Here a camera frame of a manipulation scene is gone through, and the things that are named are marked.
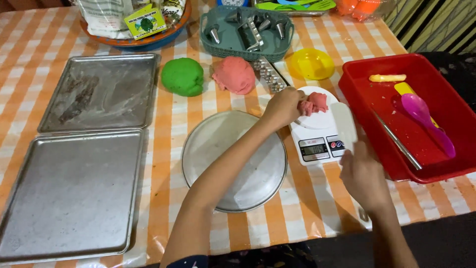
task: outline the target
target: orange bowl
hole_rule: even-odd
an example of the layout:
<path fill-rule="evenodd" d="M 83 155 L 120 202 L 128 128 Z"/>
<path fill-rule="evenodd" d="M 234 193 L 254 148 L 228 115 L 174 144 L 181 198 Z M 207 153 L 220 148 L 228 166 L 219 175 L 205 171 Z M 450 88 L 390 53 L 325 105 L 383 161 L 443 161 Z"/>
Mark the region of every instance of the orange bowl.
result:
<path fill-rule="evenodd" d="M 81 28 L 83 31 L 90 37 L 93 38 L 94 40 L 98 41 L 99 43 L 103 43 L 106 45 L 114 46 L 117 49 L 120 50 L 136 50 L 136 51 L 146 51 L 146 50 L 141 50 L 139 47 L 150 47 L 147 45 L 151 45 L 153 43 L 157 43 L 159 41 L 162 41 L 160 46 L 163 46 L 172 40 L 174 40 L 179 33 L 182 31 L 183 27 L 187 23 L 188 19 L 190 18 L 190 15 L 192 13 L 192 6 L 190 4 L 190 0 L 187 0 L 185 3 L 185 8 L 184 12 L 182 15 L 182 18 L 178 21 L 178 23 L 175 25 L 174 28 L 172 29 L 167 29 L 165 31 L 158 32 L 154 35 L 139 39 L 139 40 L 134 40 L 134 39 L 127 39 L 127 40 L 119 40 L 119 39 L 111 39 L 107 37 L 102 37 L 102 36 L 96 36 L 92 35 L 88 32 L 88 23 L 81 18 L 79 21 L 79 24 L 81 25 Z"/>

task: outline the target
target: digital kitchen scale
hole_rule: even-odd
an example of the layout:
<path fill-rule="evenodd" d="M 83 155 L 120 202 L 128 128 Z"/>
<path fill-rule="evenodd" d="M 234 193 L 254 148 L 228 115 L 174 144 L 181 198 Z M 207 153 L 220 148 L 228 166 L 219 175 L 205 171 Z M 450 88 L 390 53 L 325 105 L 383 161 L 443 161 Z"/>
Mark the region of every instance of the digital kitchen scale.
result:
<path fill-rule="evenodd" d="M 302 165 L 317 165 L 319 163 L 339 161 L 345 147 L 338 135 L 336 123 L 330 109 L 332 103 L 338 103 L 337 98 L 329 91 L 317 86 L 305 86 L 299 90 L 306 95 L 313 92 L 327 95 L 326 104 L 329 107 L 325 113 L 312 113 L 311 116 L 301 116 L 292 122 L 291 136 Z"/>

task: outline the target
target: orange checkered tablecloth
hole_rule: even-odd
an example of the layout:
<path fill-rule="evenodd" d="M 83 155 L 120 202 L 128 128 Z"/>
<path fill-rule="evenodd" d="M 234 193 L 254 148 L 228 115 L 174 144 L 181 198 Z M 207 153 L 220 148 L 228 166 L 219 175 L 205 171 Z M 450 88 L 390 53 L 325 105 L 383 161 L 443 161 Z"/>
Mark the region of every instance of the orange checkered tablecloth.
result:
<path fill-rule="evenodd" d="M 204 118 L 221 111 L 261 115 L 270 95 L 264 81 L 245 96 L 221 91 L 209 68 L 219 59 L 206 54 L 198 37 L 199 15 L 213 7 L 192 2 L 192 20 L 172 44 L 157 50 L 160 68 L 169 60 L 190 57 L 205 70 L 206 91 L 197 97 L 173 95 L 158 83 L 153 122 L 149 126 L 144 179 L 139 185 L 131 248 L 123 255 L 35 264 L 39 267 L 139 267 L 160 262 L 187 186 L 180 170 L 180 152 L 187 134 Z M 0 14 L 0 205 L 9 191 L 36 128 L 72 56 L 121 54 L 87 37 L 77 8 L 15 11 Z M 285 60 L 277 67 L 295 87 L 318 85 L 340 99 L 337 82 L 347 61 L 406 53 L 382 21 L 352 23 L 334 16 L 293 18 L 296 33 Z M 301 48 L 326 51 L 336 64 L 323 81 L 292 79 L 286 65 Z M 371 228 L 360 219 L 358 204 L 339 179 L 337 163 L 302 166 L 289 129 L 280 135 L 289 169 L 279 192 L 263 206 L 238 214 L 216 212 L 210 233 L 211 254 L 331 237 Z M 476 211 L 476 175 L 429 185 L 389 181 L 400 224 L 429 221 Z"/>

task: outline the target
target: metal baking tray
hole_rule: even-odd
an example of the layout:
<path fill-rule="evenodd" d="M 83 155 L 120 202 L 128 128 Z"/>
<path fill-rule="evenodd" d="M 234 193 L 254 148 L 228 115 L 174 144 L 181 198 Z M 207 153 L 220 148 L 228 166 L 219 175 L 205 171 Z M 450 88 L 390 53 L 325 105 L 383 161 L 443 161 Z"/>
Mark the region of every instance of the metal baking tray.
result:
<path fill-rule="evenodd" d="M 182 173 L 187 185 L 191 187 L 258 119 L 241 111 L 226 111 L 200 122 L 182 149 Z M 278 134 L 273 133 L 248 160 L 215 209 L 238 213 L 262 206 L 281 188 L 287 167 L 284 145 Z"/>
<path fill-rule="evenodd" d="M 0 265 L 92 258 L 129 247 L 144 130 L 40 135 L 0 221 Z"/>
<path fill-rule="evenodd" d="M 255 7 L 256 4 L 269 2 L 269 1 L 270 0 L 252 0 L 251 7 Z M 327 10 L 326 11 L 274 10 L 274 11 L 286 14 L 289 17 L 320 17 L 328 12 Z"/>
<path fill-rule="evenodd" d="M 38 132 L 146 127 L 159 61 L 156 54 L 70 58 Z"/>

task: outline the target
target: pink dough piece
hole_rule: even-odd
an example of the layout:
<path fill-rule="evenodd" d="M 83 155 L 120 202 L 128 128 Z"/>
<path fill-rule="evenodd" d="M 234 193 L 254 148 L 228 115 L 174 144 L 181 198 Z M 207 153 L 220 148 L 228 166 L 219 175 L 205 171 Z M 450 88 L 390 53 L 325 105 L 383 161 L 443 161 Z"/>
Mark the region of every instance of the pink dough piece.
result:
<path fill-rule="evenodd" d="M 312 102 L 308 102 L 308 101 L 300 101 L 297 104 L 297 108 L 301 112 L 301 115 L 311 116 L 312 110 L 313 110 L 313 104 Z"/>
<path fill-rule="evenodd" d="M 314 105 L 312 108 L 313 113 L 317 113 L 319 111 L 326 112 L 329 110 L 329 107 L 326 105 L 327 95 L 325 94 L 313 92 L 311 95 L 309 95 L 309 97 L 307 97 L 307 100 L 312 102 Z"/>
<path fill-rule="evenodd" d="M 248 94 L 255 87 L 255 72 L 241 57 L 224 58 L 212 77 L 222 90 L 228 89 L 237 95 Z"/>

